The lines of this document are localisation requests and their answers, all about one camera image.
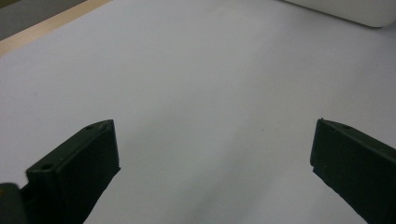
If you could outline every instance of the beige edge strip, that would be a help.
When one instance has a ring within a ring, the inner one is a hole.
[[[39,37],[77,19],[84,14],[108,3],[110,0],[87,0],[75,7],[71,7],[45,21],[0,41],[0,57],[14,49],[28,44]]]

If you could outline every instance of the table surface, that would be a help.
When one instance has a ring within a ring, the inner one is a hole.
[[[99,223],[365,223],[312,173],[319,118],[396,147],[396,26],[277,0],[115,0],[0,58],[0,181],[116,123]]]

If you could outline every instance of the white tabletop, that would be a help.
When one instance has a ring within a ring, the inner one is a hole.
[[[0,182],[114,119],[87,224],[364,223],[312,173],[316,121],[396,147],[396,26],[275,0],[115,0],[0,58]]]

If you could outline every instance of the white container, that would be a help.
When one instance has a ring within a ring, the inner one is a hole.
[[[384,27],[396,20],[396,0],[286,0],[371,27]]]

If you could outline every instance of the gray floor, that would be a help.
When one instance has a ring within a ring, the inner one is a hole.
[[[0,40],[59,14],[85,0],[21,0],[0,8]]]

